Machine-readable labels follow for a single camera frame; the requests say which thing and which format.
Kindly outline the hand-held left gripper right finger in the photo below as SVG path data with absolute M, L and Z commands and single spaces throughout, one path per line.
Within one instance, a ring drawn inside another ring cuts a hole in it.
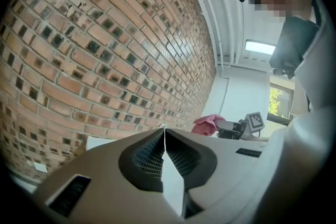
M 217 166 L 217 156 L 208 147 L 172 129 L 165 130 L 166 152 L 184 180 L 184 189 L 206 184 Z

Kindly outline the pink cloth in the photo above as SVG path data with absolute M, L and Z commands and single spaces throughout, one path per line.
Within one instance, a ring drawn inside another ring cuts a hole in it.
M 216 131 L 218 131 L 218 127 L 215 123 L 217 120 L 225 119 L 218 114 L 211 114 L 198 118 L 193 122 L 194 126 L 191 132 L 202 136 L 212 136 Z

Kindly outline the black chest-mounted monitor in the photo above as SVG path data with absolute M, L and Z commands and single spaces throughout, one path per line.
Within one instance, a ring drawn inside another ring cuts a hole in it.
M 288 79 L 292 79 L 318 30 L 319 26 L 309 20 L 287 17 L 276 48 L 269 60 L 273 74 L 286 75 Z

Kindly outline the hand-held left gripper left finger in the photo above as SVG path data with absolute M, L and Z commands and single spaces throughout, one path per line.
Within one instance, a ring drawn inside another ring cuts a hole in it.
M 143 191 L 163 191 L 161 181 L 165 129 L 128 146 L 121 153 L 118 166 L 121 174 L 133 186 Z

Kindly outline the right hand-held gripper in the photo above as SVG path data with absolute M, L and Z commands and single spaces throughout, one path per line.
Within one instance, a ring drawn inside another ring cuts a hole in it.
M 260 112 L 246 114 L 244 119 L 238 122 L 226 120 L 216 120 L 218 127 L 217 137 L 231 140 L 250 140 L 254 133 L 258 133 L 264 128 L 264 121 Z

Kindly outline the white sink basin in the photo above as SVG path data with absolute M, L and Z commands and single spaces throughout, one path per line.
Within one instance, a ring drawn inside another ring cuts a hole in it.
M 111 142 L 114 142 L 113 139 L 106 139 L 106 138 L 98 138 L 93 136 L 88 136 L 86 140 L 86 151 L 91 150 L 95 147 L 105 145 Z

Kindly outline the person's white T-shirt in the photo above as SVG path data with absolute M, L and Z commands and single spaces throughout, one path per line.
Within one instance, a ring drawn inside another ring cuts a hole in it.
M 330 224 L 336 222 L 336 28 L 322 0 L 313 0 L 318 25 L 313 38 L 299 42 L 300 29 L 287 32 L 299 55 L 296 81 L 312 106 L 284 133 L 275 173 L 258 205 L 254 224 Z

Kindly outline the window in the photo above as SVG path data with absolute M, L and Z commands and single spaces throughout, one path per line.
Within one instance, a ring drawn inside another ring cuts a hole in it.
M 292 120 L 291 107 L 293 97 L 294 90 L 271 83 L 268 113 L 287 120 Z

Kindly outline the ceiling light panel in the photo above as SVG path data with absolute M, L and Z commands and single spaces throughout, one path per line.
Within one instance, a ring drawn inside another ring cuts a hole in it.
M 275 51 L 276 46 L 258 42 L 258 41 L 253 41 L 253 40 L 246 40 L 245 43 L 245 50 L 246 51 L 252 51 L 252 52 L 257 52 L 261 54 L 267 54 L 267 55 L 272 55 Z

